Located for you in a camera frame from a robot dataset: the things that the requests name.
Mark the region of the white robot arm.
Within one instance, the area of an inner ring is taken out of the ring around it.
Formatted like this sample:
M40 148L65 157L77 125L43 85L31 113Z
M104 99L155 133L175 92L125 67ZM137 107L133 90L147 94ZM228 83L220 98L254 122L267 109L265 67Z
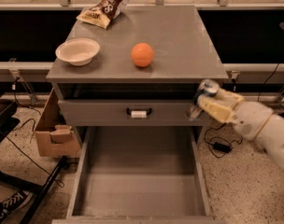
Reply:
M220 123L230 123L233 129L255 149L284 171L284 118L259 102L246 101L242 95L217 89L200 91L198 106Z

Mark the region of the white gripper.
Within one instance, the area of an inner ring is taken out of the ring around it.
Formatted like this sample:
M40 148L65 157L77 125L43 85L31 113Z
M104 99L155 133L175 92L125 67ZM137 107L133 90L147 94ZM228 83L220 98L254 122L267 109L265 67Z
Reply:
M201 95L198 98L198 105L218 122L232 122L234 130L238 134L248 141L253 141L263 125L273 115L273 110L258 102L243 101L242 95L219 89L215 97ZM234 107L240 102L243 103L234 110Z

